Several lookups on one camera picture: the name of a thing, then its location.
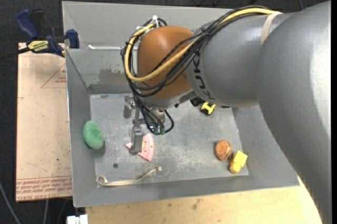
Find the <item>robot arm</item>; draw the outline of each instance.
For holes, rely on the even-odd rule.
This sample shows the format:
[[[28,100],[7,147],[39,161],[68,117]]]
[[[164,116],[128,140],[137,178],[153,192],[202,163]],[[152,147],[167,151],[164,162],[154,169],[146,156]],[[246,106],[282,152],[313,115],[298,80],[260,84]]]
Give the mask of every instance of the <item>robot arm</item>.
[[[195,96],[222,106],[259,105],[330,223],[331,2],[289,14],[235,9],[194,33],[155,22],[140,31],[123,59],[147,124],[159,125],[160,112]],[[130,55],[140,37],[132,73]]]

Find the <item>pink toy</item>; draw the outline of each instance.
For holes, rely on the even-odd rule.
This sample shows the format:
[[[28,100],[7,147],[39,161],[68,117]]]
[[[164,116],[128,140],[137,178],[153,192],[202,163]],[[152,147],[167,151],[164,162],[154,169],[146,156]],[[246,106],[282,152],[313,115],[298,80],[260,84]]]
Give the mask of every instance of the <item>pink toy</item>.
[[[131,142],[128,142],[125,147],[130,149],[132,146]],[[154,141],[151,133],[143,136],[143,143],[142,143],[142,152],[138,153],[138,155],[145,159],[146,161],[150,162],[153,158],[154,154]]]

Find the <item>gray robot arm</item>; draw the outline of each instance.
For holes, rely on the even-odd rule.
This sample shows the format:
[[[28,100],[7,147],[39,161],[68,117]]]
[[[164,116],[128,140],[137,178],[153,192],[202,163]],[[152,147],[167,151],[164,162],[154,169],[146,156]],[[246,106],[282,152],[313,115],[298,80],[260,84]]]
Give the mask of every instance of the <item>gray robot arm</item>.
[[[167,82],[169,90],[147,97],[136,86],[144,88],[144,82],[151,86],[165,75],[156,81],[141,79],[133,88],[134,94],[140,95],[138,103],[153,116],[196,95],[223,106],[259,105],[280,148],[310,191],[322,220],[331,223],[331,1],[298,13],[266,14],[241,15],[217,27],[212,35],[209,28],[214,23],[205,24],[193,34],[204,38],[203,45],[193,51],[184,71],[178,72],[181,79],[176,84],[173,76]],[[138,58],[138,67],[152,62],[151,47],[156,49],[156,58],[164,57],[167,40],[176,37],[176,30],[149,32],[140,47],[149,44],[143,54],[150,57],[141,55],[146,60]],[[167,77],[172,65],[167,64],[161,74]],[[178,90],[182,83],[183,90]]]

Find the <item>white strap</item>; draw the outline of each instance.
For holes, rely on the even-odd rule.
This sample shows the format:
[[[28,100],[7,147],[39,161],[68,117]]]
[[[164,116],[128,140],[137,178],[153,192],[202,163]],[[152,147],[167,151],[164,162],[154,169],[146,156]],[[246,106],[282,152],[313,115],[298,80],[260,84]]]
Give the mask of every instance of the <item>white strap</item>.
[[[261,44],[265,41],[265,39],[269,36],[269,29],[272,25],[272,22],[276,16],[282,14],[282,12],[275,11],[273,14],[270,14],[264,22],[261,32]]]
[[[162,167],[156,167],[153,170],[147,172],[143,176],[141,176],[138,179],[133,179],[133,180],[124,180],[124,181],[115,181],[115,182],[108,182],[105,176],[99,175],[96,178],[96,183],[99,184],[100,186],[103,187],[120,187],[120,186],[129,186],[131,184],[136,184],[139,181],[141,181],[144,177],[149,176],[150,174],[156,172],[156,171],[162,171]]]

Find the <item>wooden board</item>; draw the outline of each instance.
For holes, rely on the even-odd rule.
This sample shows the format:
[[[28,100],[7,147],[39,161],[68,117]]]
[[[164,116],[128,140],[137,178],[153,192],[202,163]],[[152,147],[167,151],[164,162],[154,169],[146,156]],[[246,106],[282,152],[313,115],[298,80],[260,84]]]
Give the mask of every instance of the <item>wooden board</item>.
[[[65,59],[18,56],[16,201],[72,195]]]

